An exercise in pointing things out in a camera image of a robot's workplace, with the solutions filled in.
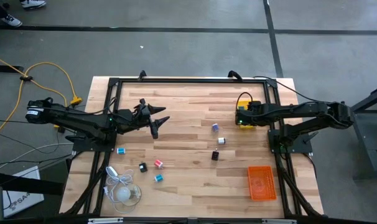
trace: wooden table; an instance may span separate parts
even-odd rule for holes
[[[109,77],[93,77],[86,111],[102,109]],[[278,79],[294,88],[291,78]],[[282,105],[297,104],[296,94],[279,86]],[[120,108],[132,109],[145,98],[153,106],[167,109],[153,117],[170,116],[153,140],[149,128],[119,135],[116,147],[125,147],[126,155],[113,153],[109,164],[122,174],[133,169],[134,183],[142,189],[142,199],[133,212],[120,214],[104,197],[101,216],[125,217],[219,217],[219,218],[282,218],[281,196],[274,156],[269,151],[268,127],[242,130],[234,123],[235,103],[243,91],[254,100],[265,102],[263,86],[257,84],[219,83],[124,83]],[[301,119],[286,119],[296,124]],[[212,133],[218,123],[220,131]],[[226,138],[224,146],[217,137]],[[218,148],[219,161],[212,161]],[[92,152],[84,152],[72,163],[60,212],[68,210],[88,184]],[[154,167],[155,159],[164,164]],[[302,154],[293,154],[297,186],[316,211],[322,213],[319,190],[312,164]],[[148,172],[140,173],[139,164],[147,163]],[[277,200],[254,202],[249,196],[248,166],[273,168]],[[162,174],[164,181],[154,182]],[[92,208],[97,188],[93,191]],[[294,211],[292,194],[287,186],[290,208]]]

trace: concrete floor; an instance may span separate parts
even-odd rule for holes
[[[25,12],[17,1],[10,13],[25,25],[106,27],[205,27],[267,29],[262,0],[48,0],[45,9]],[[269,0],[276,29],[377,30],[377,0]],[[320,100],[354,105],[377,88],[377,36],[277,35],[284,77],[301,93]],[[62,66],[77,94],[86,98],[92,76],[148,75],[224,77],[235,70],[244,77],[275,77],[269,34],[59,32],[0,30],[0,57],[28,66],[43,61]],[[71,98],[64,74],[50,66],[31,75]],[[0,73],[0,119],[16,102],[18,75]],[[29,100],[57,95],[31,84],[23,90],[13,120],[24,120]],[[51,125],[9,123],[2,134],[35,147],[57,142]],[[60,142],[66,142],[59,136]],[[377,181],[355,184],[352,176],[369,169],[352,128],[325,129],[313,138],[314,162],[325,214],[377,222]],[[0,137],[0,162],[29,147]],[[70,152],[33,152],[22,159],[41,160]],[[13,174],[32,164],[13,164]]]

